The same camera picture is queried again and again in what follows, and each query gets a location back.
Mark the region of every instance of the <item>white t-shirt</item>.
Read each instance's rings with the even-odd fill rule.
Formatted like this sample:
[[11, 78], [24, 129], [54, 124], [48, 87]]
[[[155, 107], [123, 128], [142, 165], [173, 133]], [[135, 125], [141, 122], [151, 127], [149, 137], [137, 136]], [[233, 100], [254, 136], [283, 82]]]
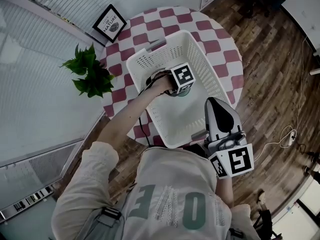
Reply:
[[[57, 240], [75, 239], [89, 214], [110, 204], [108, 178], [118, 160], [103, 142], [83, 152], [52, 217]], [[182, 149], [150, 148], [142, 155], [135, 182], [121, 211], [123, 240], [230, 238], [232, 211], [215, 194], [216, 173], [207, 159]], [[258, 240], [250, 208], [235, 208], [238, 224], [246, 221], [249, 238]]]

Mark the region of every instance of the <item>red and white checkered pattern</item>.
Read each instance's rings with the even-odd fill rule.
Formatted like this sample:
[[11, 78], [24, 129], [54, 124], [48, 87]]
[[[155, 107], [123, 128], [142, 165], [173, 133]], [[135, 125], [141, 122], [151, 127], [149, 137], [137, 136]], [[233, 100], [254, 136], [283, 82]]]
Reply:
[[[112, 93], [105, 93], [102, 99], [105, 112], [110, 118], [138, 96], [126, 60], [150, 43], [179, 30], [187, 30], [193, 35], [219, 77], [233, 108], [237, 106], [244, 86], [244, 76], [242, 57], [233, 38], [219, 23], [201, 12], [180, 6], [159, 7], [128, 20], [117, 40], [114, 43], [108, 42], [102, 52], [100, 62], [116, 76], [112, 80]], [[141, 122], [150, 144], [163, 145], [146, 110], [141, 116]], [[128, 136], [141, 144], [147, 144], [139, 121]]]

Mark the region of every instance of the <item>basket handle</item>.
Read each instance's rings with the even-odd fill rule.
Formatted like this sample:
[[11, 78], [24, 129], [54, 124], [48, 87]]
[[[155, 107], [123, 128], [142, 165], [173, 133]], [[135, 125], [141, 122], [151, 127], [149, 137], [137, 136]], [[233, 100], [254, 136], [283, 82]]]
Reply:
[[157, 46], [162, 46], [162, 44], [163, 43], [166, 43], [167, 42], [167, 40], [166, 40], [166, 38], [160, 38], [160, 39], [158, 39], [157, 41], [154, 41], [153, 43], [151, 43], [149, 46], [147, 46], [146, 48], [145, 48], [145, 50], [148, 52], [148, 53], [150, 53], [150, 52], [152, 52], [152, 49], [153, 48], [155, 48], [155, 47], [157, 47]]

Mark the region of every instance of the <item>white plastic basket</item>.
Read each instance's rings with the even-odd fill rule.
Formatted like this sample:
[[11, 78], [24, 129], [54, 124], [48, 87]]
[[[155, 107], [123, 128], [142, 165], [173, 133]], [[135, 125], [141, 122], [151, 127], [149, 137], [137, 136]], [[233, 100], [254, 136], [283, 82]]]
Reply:
[[[165, 42], [164, 46], [152, 51]], [[194, 37], [186, 30], [152, 43], [126, 61], [139, 93], [146, 87], [146, 79], [155, 71], [186, 62], [196, 79], [189, 94], [184, 97], [161, 95], [147, 107], [163, 143], [171, 149], [190, 143], [193, 134], [206, 128], [205, 102], [208, 97], [218, 98], [231, 106], [216, 72]]]

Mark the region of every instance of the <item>power strip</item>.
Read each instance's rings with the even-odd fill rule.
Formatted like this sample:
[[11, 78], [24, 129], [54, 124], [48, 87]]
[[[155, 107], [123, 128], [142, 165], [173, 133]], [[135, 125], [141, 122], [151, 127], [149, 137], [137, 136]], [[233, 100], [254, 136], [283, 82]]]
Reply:
[[290, 147], [292, 145], [292, 143], [294, 143], [295, 139], [296, 139], [296, 132], [293, 130], [290, 133], [290, 137], [288, 140], [288, 147]]

